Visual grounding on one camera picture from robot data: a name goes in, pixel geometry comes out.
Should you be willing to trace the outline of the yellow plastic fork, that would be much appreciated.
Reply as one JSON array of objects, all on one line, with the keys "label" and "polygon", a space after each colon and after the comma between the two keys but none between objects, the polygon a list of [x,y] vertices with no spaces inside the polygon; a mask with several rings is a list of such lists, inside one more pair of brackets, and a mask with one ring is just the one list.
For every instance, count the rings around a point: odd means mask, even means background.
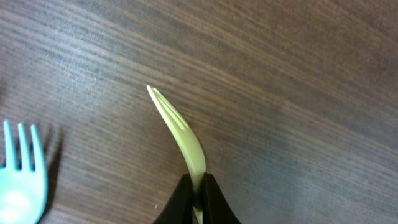
[{"label": "yellow plastic fork", "polygon": [[203,224],[203,208],[199,199],[201,183],[206,172],[203,149],[191,127],[168,99],[150,85],[147,85],[147,90],[183,154],[192,180],[193,211],[199,224]]}]

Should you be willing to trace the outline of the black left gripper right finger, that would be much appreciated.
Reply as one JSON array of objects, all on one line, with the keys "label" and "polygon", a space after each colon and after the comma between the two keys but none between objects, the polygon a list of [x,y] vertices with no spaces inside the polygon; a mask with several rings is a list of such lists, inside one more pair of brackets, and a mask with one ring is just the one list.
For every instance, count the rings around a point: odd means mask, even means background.
[{"label": "black left gripper right finger", "polygon": [[203,224],[241,224],[212,174],[204,175],[202,202]]}]

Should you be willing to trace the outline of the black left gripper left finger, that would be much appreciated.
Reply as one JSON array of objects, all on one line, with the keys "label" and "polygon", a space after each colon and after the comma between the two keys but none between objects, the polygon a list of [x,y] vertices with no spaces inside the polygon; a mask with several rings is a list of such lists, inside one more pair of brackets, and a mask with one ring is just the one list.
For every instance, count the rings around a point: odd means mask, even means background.
[{"label": "black left gripper left finger", "polygon": [[184,174],[153,224],[192,224],[192,193],[191,177]]}]

